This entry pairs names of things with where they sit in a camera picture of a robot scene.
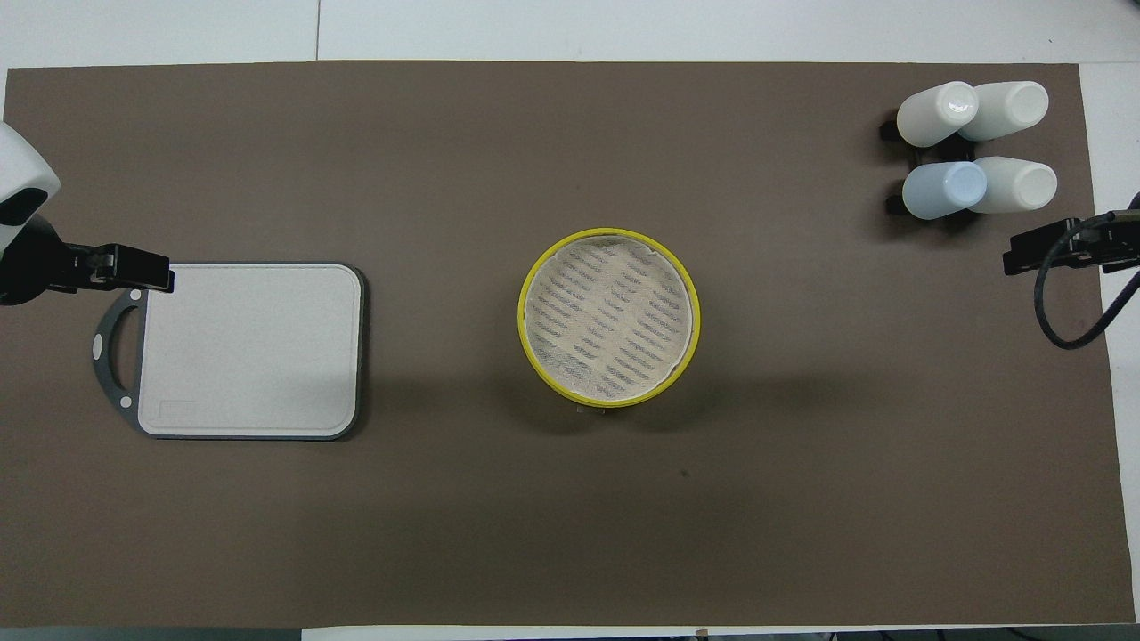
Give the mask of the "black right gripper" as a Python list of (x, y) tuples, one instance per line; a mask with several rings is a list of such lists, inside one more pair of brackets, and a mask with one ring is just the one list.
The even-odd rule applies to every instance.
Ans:
[(1024, 271), (1039, 271), (1047, 252), (1062, 240), (1066, 232), (1078, 227), (1078, 236), (1066, 240), (1062, 251), (1051, 267), (1070, 269), (1099, 266), (1101, 271), (1125, 271), (1139, 263), (1139, 212), (1107, 212), (1078, 218), (1065, 218), (1054, 224), (1043, 224), (1031, 232), (1010, 237), (1010, 248), (1003, 253), (1005, 276)]

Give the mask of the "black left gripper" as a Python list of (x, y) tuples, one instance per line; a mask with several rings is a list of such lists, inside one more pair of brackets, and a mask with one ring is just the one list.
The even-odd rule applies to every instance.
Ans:
[(43, 216), (31, 216), (5, 248), (1, 260), (1, 305), (25, 305), (46, 291), (74, 295), (80, 289), (150, 289), (172, 293), (176, 273), (170, 259), (122, 244), (103, 245), (103, 283), (93, 281), (89, 263), (98, 248), (62, 240)]

